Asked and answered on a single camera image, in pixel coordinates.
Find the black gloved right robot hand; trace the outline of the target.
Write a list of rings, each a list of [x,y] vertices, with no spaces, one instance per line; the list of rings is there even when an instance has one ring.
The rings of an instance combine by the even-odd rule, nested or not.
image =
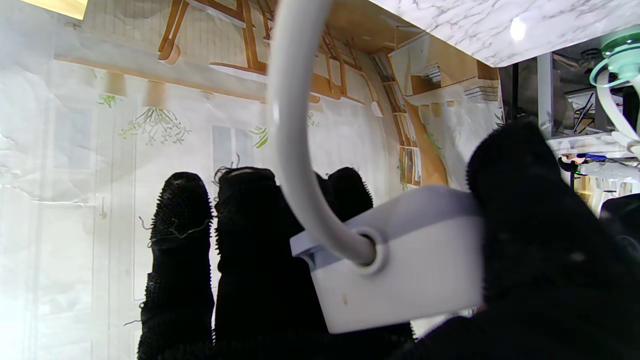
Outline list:
[[[415,339],[410,323],[327,330],[303,230],[267,168],[176,172],[157,199],[139,360],[637,360],[639,259],[562,179],[535,124],[476,148],[483,308]]]

